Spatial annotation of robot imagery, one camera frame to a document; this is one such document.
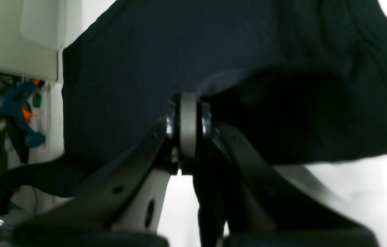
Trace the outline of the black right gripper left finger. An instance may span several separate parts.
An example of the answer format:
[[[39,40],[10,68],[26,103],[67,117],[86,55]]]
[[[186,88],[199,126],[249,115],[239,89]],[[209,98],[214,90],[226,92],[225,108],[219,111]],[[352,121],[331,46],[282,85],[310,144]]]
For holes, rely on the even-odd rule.
[[[179,169],[181,93],[102,180],[13,230],[13,247],[168,247],[157,234],[169,179]]]

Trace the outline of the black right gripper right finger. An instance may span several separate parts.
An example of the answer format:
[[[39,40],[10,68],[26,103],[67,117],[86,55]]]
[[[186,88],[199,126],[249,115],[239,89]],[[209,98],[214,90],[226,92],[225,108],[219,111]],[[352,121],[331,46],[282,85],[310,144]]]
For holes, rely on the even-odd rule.
[[[193,175],[203,247],[378,247],[368,228],[305,195],[235,126],[196,103]]]

